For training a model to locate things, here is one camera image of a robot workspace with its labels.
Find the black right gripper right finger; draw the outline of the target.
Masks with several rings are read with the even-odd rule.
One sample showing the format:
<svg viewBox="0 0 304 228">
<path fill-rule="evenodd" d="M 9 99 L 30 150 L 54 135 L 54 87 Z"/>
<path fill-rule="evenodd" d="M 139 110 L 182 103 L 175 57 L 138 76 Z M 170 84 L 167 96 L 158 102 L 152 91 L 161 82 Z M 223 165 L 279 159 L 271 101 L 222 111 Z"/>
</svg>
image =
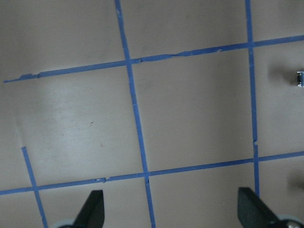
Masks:
<svg viewBox="0 0 304 228">
<path fill-rule="evenodd" d="M 280 221 L 249 187 L 238 188 L 237 200 L 237 217 L 244 228 L 268 228 Z"/>
</svg>

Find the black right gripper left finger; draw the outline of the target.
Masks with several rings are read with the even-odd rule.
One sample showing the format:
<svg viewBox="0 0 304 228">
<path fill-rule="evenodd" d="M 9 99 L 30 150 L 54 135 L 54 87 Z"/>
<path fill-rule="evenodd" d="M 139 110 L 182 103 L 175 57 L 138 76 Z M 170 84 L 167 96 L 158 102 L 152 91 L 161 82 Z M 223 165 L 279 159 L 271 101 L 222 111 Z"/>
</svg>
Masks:
<svg viewBox="0 0 304 228">
<path fill-rule="evenodd" d="M 102 228 L 105 222 L 104 195 L 102 190 L 93 190 L 76 217 L 73 228 Z"/>
</svg>

